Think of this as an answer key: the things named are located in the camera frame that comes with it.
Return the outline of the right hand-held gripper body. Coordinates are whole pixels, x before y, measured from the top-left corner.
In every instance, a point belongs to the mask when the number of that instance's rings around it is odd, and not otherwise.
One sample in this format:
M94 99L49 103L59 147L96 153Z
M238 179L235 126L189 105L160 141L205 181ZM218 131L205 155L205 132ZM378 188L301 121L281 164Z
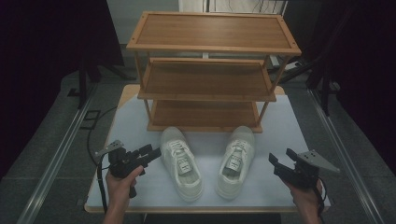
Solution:
M340 172L339 168L335 167L315 150L299 153L297 156L298 159L294 161L293 169L278 162L279 165L277 167L274 166L274 174L298 189L315 187L318 182L320 168L336 173Z

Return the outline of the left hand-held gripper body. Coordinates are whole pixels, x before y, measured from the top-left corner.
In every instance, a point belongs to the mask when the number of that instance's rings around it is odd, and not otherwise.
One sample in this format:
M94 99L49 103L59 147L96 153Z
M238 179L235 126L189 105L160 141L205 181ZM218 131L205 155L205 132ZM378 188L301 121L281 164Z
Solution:
M96 157L101 158L97 168L97 180L103 198L106 197L102 178L102 158L105 155L107 155L108 161L110 163L108 166L109 171L118 178L126 177L138 166L147 166L147 162L145 161L146 154L140 154L139 149L127 151L123 146L124 144L120 140L115 140L107 145L104 149L94 153Z

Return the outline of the white sneaker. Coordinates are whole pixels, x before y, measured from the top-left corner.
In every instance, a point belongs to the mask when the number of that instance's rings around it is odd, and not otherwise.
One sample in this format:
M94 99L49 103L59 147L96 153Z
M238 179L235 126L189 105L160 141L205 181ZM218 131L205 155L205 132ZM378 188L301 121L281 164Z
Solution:
M246 126L236 128L230 136L218 173L217 194L235 199L248 175L255 157L255 136Z
M168 127L161 137L162 161L185 202L198 200L203 193L203 179L184 134Z

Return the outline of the wooden three-tier shoe rack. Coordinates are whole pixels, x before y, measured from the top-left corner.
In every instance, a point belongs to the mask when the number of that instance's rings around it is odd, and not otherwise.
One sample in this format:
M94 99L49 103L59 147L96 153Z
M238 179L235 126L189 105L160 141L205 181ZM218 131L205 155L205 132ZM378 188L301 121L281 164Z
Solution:
M281 16L231 13L146 11L127 48L147 55L137 96L151 131L261 132L279 81L268 59L301 53Z

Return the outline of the person's left hand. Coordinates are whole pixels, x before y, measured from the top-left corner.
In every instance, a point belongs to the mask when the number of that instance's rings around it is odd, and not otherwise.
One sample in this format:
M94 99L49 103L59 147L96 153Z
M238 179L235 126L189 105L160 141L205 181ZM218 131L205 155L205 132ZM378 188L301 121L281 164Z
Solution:
M110 172L106 175L106 185L109 197L108 209L125 212L130 201L130 187L136 184L136 178L142 173L143 167L138 166L124 178L115 177Z

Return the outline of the person's right hand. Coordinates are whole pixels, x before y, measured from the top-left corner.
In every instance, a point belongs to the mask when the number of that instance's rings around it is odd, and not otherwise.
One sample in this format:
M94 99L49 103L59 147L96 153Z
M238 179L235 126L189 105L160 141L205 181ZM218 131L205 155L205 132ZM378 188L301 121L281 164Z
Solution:
M312 189L298 189L291 183L283 181L289 188L293 203L301 214L316 214L319 208L319 199L317 194Z

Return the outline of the black metal stand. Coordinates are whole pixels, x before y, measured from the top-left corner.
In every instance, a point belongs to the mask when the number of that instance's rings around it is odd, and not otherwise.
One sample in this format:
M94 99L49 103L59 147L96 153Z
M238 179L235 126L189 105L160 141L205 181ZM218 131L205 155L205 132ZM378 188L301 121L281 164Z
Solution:
M137 80L136 76L125 74L115 65L107 63L103 60L94 62L88 60L86 57L82 57L78 64L78 89L71 89L68 93L69 96L76 96L79 99L78 109L81 109L88 100L87 77L89 77L93 83L100 81L101 74L98 70L98 66L103 66L105 69L121 78L127 80Z
M321 84L321 89L319 90L319 102L320 107L326 116L330 115L329 95L332 93L329 59L330 52L331 51L329 49L324 49L317 58L304 65L298 66L297 68L293 69L289 75L286 75L280 79L280 83L286 83L311 70L312 73L309 75L306 81L306 87L309 90L313 90L318 86L318 84Z

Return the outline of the white power strip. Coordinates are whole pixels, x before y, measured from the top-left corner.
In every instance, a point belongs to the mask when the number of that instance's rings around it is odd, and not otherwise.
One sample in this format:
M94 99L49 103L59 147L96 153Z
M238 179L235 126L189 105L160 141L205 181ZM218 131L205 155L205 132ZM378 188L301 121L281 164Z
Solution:
M270 56L270 62L271 65L274 69L278 69L280 67L280 65L283 63L283 58L281 56L275 56L275 55L271 55ZM291 70L294 68L297 68L299 66L301 66L302 64L298 61L293 61L293 62L289 62L286 67L285 70Z

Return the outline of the dark curtain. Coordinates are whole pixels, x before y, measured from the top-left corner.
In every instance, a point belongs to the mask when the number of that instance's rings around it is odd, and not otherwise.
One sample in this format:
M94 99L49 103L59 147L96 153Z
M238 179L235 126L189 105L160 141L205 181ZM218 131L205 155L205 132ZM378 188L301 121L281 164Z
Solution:
M0 0L0 179L32 138L62 79L122 65L107 0Z
M339 86L337 100L396 175L396 0L289 0L284 14L306 85Z

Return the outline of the metal floor rail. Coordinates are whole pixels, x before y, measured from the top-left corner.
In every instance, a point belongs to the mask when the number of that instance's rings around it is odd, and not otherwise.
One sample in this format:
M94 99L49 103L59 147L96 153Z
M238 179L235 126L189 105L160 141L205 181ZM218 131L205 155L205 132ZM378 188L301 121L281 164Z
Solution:
M39 181L35 186L35 190L31 194L31 197L27 201L26 205L24 206L16 224L34 224L35 218L38 215L47 195L49 194L55 177L57 176L64 162L64 158L67 155L69 148L71 147L72 142L75 139L75 136L77 135L78 128L80 127L80 124L82 123L83 118L92 103L92 98L96 94L96 91L97 85L93 85L89 89L86 102L73 117L73 120L67 128L67 131L60 145L57 147L55 154L49 161L49 164L46 167L43 175L39 178Z
M329 135L335 152L343 165L346 175L348 176L349 180L351 181L351 185L353 189L356 191L359 201L362 205L362 208L368 217L371 224L386 224L382 215L380 214L378 207L375 203L375 200L372 194L369 192L363 178L358 171L357 167L353 163L351 157L347 153L347 148L345 147L339 133L335 129L332 120L326 113L323 111L319 96L312 90L307 90L307 94L313 101L315 109L317 110L318 116L326 130L327 134Z

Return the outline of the black floor socket frame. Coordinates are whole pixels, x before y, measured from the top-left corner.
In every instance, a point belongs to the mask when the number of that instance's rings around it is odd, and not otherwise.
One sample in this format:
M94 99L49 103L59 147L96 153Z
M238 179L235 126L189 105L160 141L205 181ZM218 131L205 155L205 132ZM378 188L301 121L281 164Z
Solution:
M80 124L81 130L94 130L101 115L100 110L88 110Z

